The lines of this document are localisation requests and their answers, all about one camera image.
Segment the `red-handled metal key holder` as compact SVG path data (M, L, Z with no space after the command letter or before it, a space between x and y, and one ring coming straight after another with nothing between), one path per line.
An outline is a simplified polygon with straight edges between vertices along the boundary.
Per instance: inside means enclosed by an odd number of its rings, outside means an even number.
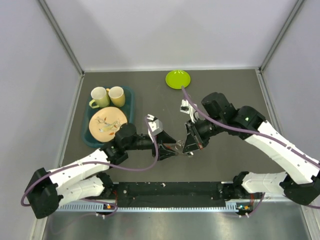
M176 143L173 144L173 150L176 152L177 156L186 156L186 157L193 157L194 153L193 152L183 152L185 146L185 142L183 140L178 140Z

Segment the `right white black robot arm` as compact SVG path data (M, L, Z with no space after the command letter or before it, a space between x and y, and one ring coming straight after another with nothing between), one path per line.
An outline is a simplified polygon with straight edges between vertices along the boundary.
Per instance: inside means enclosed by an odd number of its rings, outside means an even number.
M233 179L233 192L239 198L249 194L268 193L287 197L303 206L312 206L320 195L320 162L299 150L284 138L255 108L235 108L224 94L213 92L201 101L201 111L183 93L180 112L188 114L185 123L187 136L183 153L207 147L210 138L220 133L239 137L256 147L282 169L279 173L254 173L242 171Z

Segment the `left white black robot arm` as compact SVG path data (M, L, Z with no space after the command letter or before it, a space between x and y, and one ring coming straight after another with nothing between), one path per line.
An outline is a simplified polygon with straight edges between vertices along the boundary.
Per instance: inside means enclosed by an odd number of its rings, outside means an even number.
M134 124L125 123L112 140L89 155L57 169L36 170L24 192L35 217L48 217L73 201L98 196L109 198L114 187L105 171L120 169L128 151L151 150L155 162L177 155L169 147L176 140L156 121L148 122L147 127L147 134L137 134Z

